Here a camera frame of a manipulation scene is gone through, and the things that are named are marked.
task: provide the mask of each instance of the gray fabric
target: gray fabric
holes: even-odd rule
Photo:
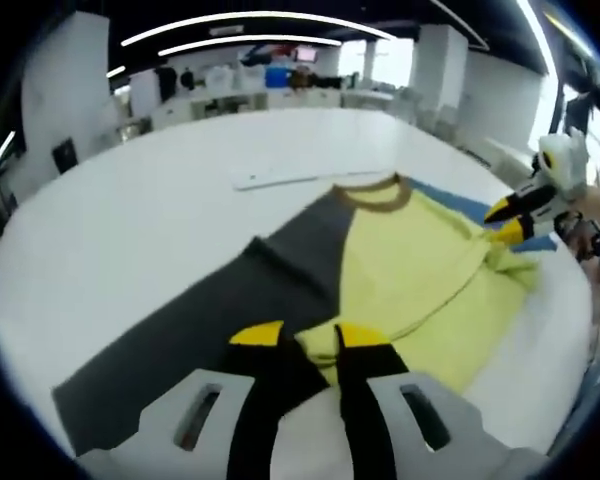
[[[133,435],[144,407],[195,369],[212,369],[243,328],[284,320],[292,334],[336,316],[353,213],[335,196],[322,197],[269,239],[254,239],[238,258],[139,322],[55,388],[76,454],[110,449]]]

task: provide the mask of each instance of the white table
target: white table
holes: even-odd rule
[[[0,347],[16,391],[68,453],[50,389],[333,182],[236,192],[228,171],[347,158],[382,159],[387,171],[485,203],[509,192],[473,160],[384,113],[299,109],[140,137],[70,170],[19,208],[0,242]],[[193,255],[192,245],[204,254]],[[488,432],[512,447],[546,451],[585,369],[591,305],[584,274],[561,243],[537,256],[542,285],[465,396]],[[293,470],[294,458],[319,469],[322,458],[325,468],[344,468],[330,478],[350,478],[341,427],[330,393],[307,402],[282,426],[274,469]],[[284,445],[305,436],[314,441],[285,454]],[[334,456],[345,467],[334,466]]]

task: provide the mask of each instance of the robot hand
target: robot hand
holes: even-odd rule
[[[486,224],[506,221],[493,238],[507,245],[551,233],[586,192],[589,155],[582,132],[572,128],[569,135],[547,135],[539,143],[531,178],[485,216]]]

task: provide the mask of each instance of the round table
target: round table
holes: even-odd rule
[[[367,162],[372,170],[397,170],[487,204],[510,192],[474,160],[382,112],[298,109],[146,135],[80,164],[18,209],[0,242],[0,351],[15,391],[68,454],[52,387],[238,255],[254,235],[274,232],[334,181],[382,176],[240,192],[230,172],[272,165],[324,171],[325,162],[356,168]],[[534,253],[541,285],[464,395],[482,412],[489,433],[511,447],[541,452],[580,385],[591,318],[586,278],[556,241],[556,252]],[[295,450],[285,454],[289,442]],[[315,462],[299,455],[307,449]],[[337,401],[323,392],[282,422],[274,469],[292,472],[293,458],[336,468],[338,455],[346,464]],[[334,472],[333,478],[350,478]]]

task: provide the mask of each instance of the brown collar trim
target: brown collar trim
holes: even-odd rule
[[[377,192],[393,185],[398,185],[399,191],[396,197],[388,202],[364,202],[362,200],[356,200],[348,193]],[[391,213],[395,212],[396,210],[400,210],[409,203],[412,189],[407,183],[407,179],[396,173],[378,183],[364,185],[361,187],[341,187],[339,185],[334,185],[332,191],[341,201],[351,205],[354,208],[362,208],[364,210],[376,213]]]

